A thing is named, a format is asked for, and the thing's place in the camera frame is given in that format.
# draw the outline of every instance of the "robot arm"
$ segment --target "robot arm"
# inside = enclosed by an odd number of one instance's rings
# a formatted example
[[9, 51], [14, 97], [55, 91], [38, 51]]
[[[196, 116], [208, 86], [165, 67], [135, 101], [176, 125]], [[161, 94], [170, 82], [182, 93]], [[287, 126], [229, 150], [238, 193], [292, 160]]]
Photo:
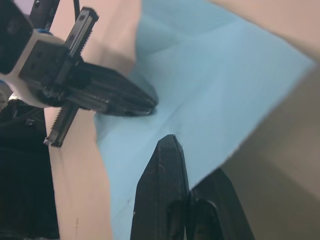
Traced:
[[39, 33], [11, 0], [0, 1], [0, 79], [27, 104], [62, 107], [45, 143], [61, 147], [79, 108], [116, 116], [145, 116], [154, 92], [115, 70], [86, 63], [81, 52], [98, 21], [84, 7], [66, 41]]

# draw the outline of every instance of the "blue cloth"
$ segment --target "blue cloth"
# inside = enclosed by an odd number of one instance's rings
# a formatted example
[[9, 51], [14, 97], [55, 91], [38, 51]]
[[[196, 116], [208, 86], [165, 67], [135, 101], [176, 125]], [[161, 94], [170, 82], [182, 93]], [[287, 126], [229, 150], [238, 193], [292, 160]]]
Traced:
[[156, 114], [95, 116], [116, 240], [130, 239], [136, 186], [158, 140], [176, 135], [192, 188], [315, 65], [282, 39], [204, 0], [142, 0], [136, 51], [130, 78], [155, 88]]

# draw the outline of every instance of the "beige surface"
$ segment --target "beige surface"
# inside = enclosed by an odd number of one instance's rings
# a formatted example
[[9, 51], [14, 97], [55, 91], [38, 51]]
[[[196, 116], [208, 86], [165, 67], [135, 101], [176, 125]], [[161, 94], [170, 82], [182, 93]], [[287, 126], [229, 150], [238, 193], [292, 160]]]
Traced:
[[[135, 32], [140, 14], [137, 0], [80, 0], [100, 16], [82, 56], [85, 61], [126, 74], [135, 59]], [[74, 24], [72, 0], [60, 0], [51, 31], [66, 39]], [[45, 110], [49, 130], [58, 109]], [[109, 181], [96, 146], [93, 113], [80, 111], [61, 149], [50, 148], [60, 238], [109, 240]]]
[[224, 165], [257, 240], [320, 239], [320, 68]]
[[320, 61], [319, 0], [210, 0]]

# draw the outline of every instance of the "blue fabric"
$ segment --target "blue fabric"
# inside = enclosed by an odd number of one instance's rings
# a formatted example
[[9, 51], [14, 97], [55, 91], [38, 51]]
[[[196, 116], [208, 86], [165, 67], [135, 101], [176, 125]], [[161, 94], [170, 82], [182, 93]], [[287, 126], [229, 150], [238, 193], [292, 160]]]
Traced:
[[95, 116], [116, 240], [130, 239], [136, 186], [158, 140], [176, 135], [192, 188], [314, 66], [282, 39], [204, 0], [143, 0], [136, 51], [130, 78], [155, 88], [156, 114]]

